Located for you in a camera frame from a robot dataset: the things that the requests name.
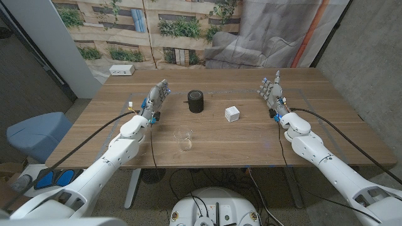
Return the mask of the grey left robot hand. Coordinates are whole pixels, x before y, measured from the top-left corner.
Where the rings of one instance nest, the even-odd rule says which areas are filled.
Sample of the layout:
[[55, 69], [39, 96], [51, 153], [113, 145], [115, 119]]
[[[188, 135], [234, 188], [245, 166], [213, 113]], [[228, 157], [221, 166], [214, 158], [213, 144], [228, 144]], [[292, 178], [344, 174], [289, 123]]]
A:
[[168, 81], [166, 79], [156, 84], [144, 99], [139, 115], [152, 122], [158, 121], [162, 103], [170, 92], [171, 90], [168, 88]]

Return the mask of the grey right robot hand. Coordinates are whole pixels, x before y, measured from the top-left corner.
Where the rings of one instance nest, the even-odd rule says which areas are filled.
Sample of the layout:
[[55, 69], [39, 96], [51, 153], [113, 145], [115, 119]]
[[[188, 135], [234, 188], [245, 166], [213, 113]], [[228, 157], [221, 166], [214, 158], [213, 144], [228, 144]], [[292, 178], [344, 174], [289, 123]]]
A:
[[276, 122], [279, 122], [284, 115], [290, 113], [285, 104], [286, 98], [283, 96], [280, 79], [280, 71], [278, 70], [273, 82], [264, 78], [261, 81], [262, 85], [257, 90], [257, 93], [266, 101], [270, 118], [273, 118]]

